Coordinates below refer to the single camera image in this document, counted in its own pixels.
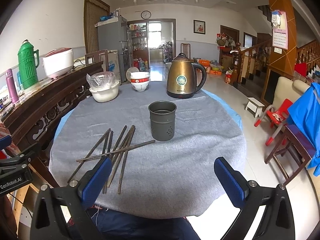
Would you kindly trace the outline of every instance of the kettle base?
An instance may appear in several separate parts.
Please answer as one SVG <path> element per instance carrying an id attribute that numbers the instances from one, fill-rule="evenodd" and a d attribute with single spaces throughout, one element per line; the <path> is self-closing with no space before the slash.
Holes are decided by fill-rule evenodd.
<path id="1" fill-rule="evenodd" d="M 187 98 L 193 97 L 194 93 L 190 93 L 190 94 L 175 94 L 175 93 L 169 92 L 167 90 L 167 95 L 169 97 L 172 97 L 172 98 L 187 99 Z"/>

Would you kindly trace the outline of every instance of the picture frame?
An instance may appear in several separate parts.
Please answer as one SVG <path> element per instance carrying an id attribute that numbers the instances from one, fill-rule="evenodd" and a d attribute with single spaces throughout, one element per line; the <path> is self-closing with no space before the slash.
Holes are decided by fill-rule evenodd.
<path id="1" fill-rule="evenodd" d="M 193 20 L 193 33 L 205 34 L 205 22 Z"/>

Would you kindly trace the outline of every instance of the wall switch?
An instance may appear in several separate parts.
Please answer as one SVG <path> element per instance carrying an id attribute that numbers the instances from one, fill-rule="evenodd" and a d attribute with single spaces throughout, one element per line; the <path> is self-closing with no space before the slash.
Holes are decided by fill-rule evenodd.
<path id="1" fill-rule="evenodd" d="M 279 53 L 279 54 L 282 54 L 282 49 L 279 49 L 279 48 L 276 48 L 276 47 L 275 47 L 275 52 L 276 52 L 276 53 Z"/>

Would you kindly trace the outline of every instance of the green thermos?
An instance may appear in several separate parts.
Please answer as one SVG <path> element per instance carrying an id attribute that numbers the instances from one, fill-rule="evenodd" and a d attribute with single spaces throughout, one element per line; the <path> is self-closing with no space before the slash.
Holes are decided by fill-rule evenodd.
<path id="1" fill-rule="evenodd" d="M 25 40 L 18 52 L 21 83 L 25 90 L 39 82 L 36 70 L 39 66 L 39 49 L 36 51 L 33 51 L 33 49 L 33 45 L 28 40 Z"/>

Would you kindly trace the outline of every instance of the stair railing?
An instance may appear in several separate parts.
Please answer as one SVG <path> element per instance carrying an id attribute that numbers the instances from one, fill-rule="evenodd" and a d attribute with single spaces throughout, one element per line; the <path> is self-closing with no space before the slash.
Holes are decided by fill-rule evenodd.
<path id="1" fill-rule="evenodd" d="M 267 66 L 271 45 L 272 40 L 269 40 L 242 50 L 239 53 L 233 52 L 234 58 L 237 58 L 237 64 L 234 64 L 234 68 L 237 71 L 238 83 L 241 83 L 242 78 L 249 78 L 250 74 L 255 75 L 258 67 L 260 67 L 259 70 L 262 70 Z"/>
<path id="2" fill-rule="evenodd" d="M 307 63 L 307 71 L 316 64 L 320 66 L 320 43 L 313 40 L 297 48 L 296 63 Z"/>

